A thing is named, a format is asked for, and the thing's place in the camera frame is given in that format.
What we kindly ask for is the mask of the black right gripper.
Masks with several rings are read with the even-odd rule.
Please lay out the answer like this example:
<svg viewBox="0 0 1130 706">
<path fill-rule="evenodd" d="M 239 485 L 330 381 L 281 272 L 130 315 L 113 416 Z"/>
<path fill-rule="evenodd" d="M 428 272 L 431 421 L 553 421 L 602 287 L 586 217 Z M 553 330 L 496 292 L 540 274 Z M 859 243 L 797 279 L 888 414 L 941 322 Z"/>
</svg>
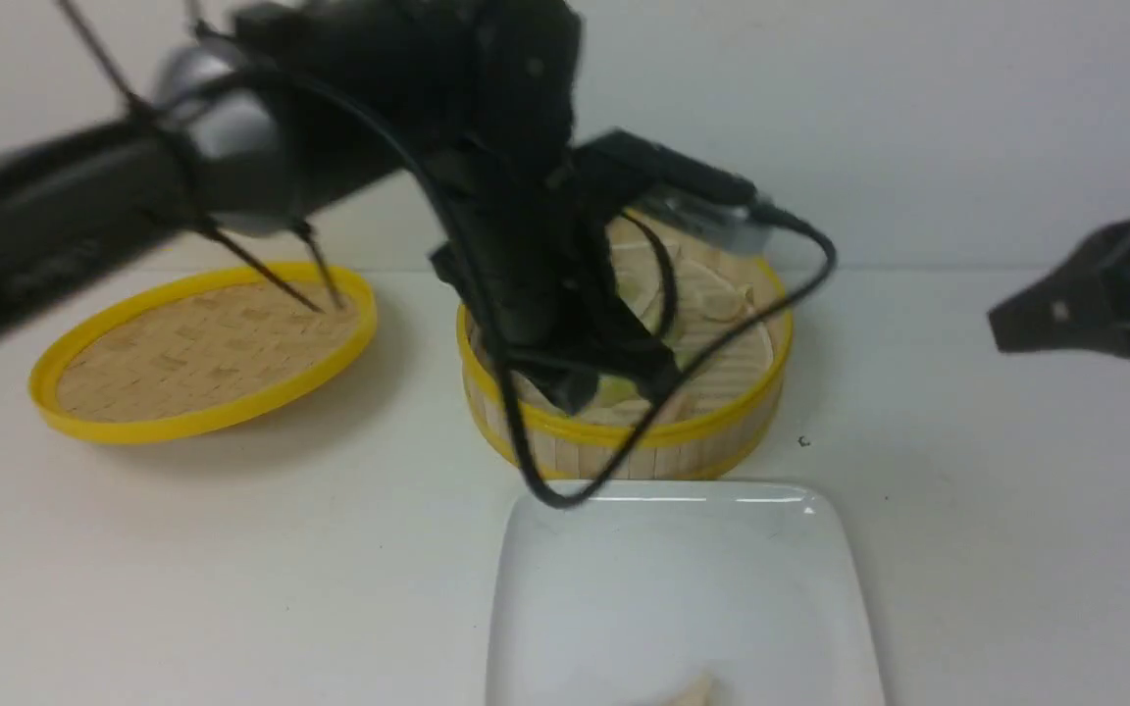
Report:
<svg viewBox="0 0 1130 706">
<path fill-rule="evenodd" d="M 1052 272 L 990 310 L 988 325 L 1001 354 L 1130 359 L 1130 220 L 1090 233 Z"/>
</svg>

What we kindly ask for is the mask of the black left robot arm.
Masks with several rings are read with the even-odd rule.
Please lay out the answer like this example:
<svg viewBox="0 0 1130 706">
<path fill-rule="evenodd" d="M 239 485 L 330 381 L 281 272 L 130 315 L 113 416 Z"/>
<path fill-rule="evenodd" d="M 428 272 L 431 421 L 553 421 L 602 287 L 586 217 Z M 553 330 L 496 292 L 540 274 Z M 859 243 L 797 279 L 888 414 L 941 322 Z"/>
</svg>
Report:
<svg viewBox="0 0 1130 706">
<path fill-rule="evenodd" d="M 0 334 L 183 230 L 305 236 L 408 171 L 431 254 L 503 359 L 568 413 L 599 376 L 679 367 L 620 299 L 620 209 L 571 143 L 583 21 L 564 1 L 255 1 L 197 24 L 148 98 L 0 155 Z"/>
</svg>

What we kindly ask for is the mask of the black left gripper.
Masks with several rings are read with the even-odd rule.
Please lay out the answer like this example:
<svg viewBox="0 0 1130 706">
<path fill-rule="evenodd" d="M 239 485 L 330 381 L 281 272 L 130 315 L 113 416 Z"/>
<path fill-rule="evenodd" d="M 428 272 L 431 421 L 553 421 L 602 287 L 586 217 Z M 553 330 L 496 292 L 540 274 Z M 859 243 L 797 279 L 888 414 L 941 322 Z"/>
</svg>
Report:
<svg viewBox="0 0 1130 706">
<path fill-rule="evenodd" d="M 472 277 L 525 378 L 566 416 L 599 392 L 602 368 L 570 358 L 599 345 L 616 299 L 605 225 L 571 158 L 583 21 L 565 1 L 480 1 L 473 15 L 473 104 L 459 142 L 435 163 Z M 649 403 L 668 401 L 683 326 L 618 325 L 614 380 Z"/>
</svg>

